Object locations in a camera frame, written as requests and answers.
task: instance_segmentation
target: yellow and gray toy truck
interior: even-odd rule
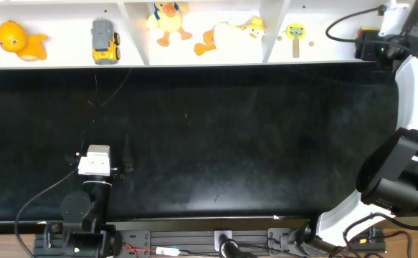
[[[92,57],[97,65],[116,64],[120,59],[120,35],[113,30],[113,23],[106,19],[92,22]]]

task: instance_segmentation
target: toy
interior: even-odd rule
[[[113,23],[106,19],[92,22],[92,57],[97,65],[116,64],[120,59],[120,35],[113,30]]]
[[[180,13],[189,12],[188,4],[181,2],[156,2],[154,4],[155,11],[146,21],[146,26],[149,29],[162,29],[164,36],[158,39],[158,44],[162,47],[169,46],[169,37],[171,33],[178,32],[182,40],[191,39],[193,34],[185,32],[183,27],[183,17]]]
[[[221,42],[226,45],[229,42],[236,42],[233,37],[236,37],[238,41],[244,35],[249,35],[250,39],[261,39],[265,35],[266,28],[263,26],[263,20],[258,16],[254,16],[252,21],[245,26],[229,25],[228,23],[217,24],[213,30],[209,30],[204,33],[204,43],[198,43],[194,46],[194,52],[198,56],[202,56],[205,52],[215,50],[217,45]]]
[[[16,53],[24,61],[45,60],[46,51],[42,41],[44,34],[28,35],[24,28],[14,21],[7,21],[0,25],[0,47]]]
[[[283,35],[287,34],[287,37],[291,40],[293,40],[293,58],[299,58],[300,57],[300,40],[304,38],[306,35],[306,29],[301,24],[290,24],[287,27],[287,30],[282,32],[280,36],[277,38],[278,41],[281,41],[283,38]]]

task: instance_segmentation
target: wooden floor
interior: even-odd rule
[[[385,229],[385,234],[391,234],[398,231],[398,229]],[[413,240],[412,257],[418,258],[418,231],[408,231]],[[27,244],[29,249],[33,249],[33,235],[22,235],[22,239]],[[394,238],[386,239],[387,254],[383,254],[384,258],[402,258],[407,257],[407,238],[404,235],[399,235]],[[28,257],[24,250],[19,246],[14,235],[0,235],[0,257]]]

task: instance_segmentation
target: plush duck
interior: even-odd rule
[[[42,41],[47,36],[43,34],[28,35],[25,29],[14,21],[0,25],[0,47],[7,52],[14,52],[24,61],[45,60],[46,51]]]
[[[181,2],[156,2],[154,4],[154,13],[146,21],[149,29],[160,28],[164,31],[164,36],[158,39],[158,44],[163,47],[169,46],[169,37],[171,33],[178,32],[182,40],[191,39],[193,34],[185,32],[183,27],[183,17],[180,13],[189,12],[188,4]]]
[[[265,35],[265,31],[263,20],[258,16],[254,16],[252,21],[245,26],[230,25],[228,23],[217,24],[213,30],[204,33],[205,44],[196,44],[194,52],[198,56],[202,56],[205,52],[219,47],[223,47],[227,51],[236,51],[237,49],[242,49],[242,45],[239,46],[239,42],[249,38],[261,39]]]

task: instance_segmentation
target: blue vest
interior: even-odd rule
[[[175,2],[174,2],[174,7],[175,7],[175,10],[177,10],[177,11],[179,10],[179,5]],[[160,19],[158,11],[159,11],[158,7],[156,6],[156,4],[154,4],[154,16],[156,17],[157,20]]]

